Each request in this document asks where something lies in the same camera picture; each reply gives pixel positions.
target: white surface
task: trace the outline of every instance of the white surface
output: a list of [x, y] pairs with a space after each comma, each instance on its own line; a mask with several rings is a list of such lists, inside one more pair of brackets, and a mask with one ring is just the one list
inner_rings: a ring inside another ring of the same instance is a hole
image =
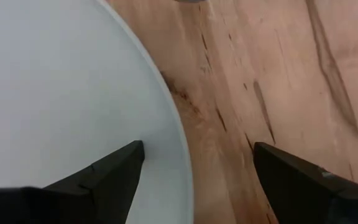
[[185, 135], [162, 77], [96, 0], [0, 0], [0, 187], [44, 187], [141, 139], [127, 223], [191, 223]]

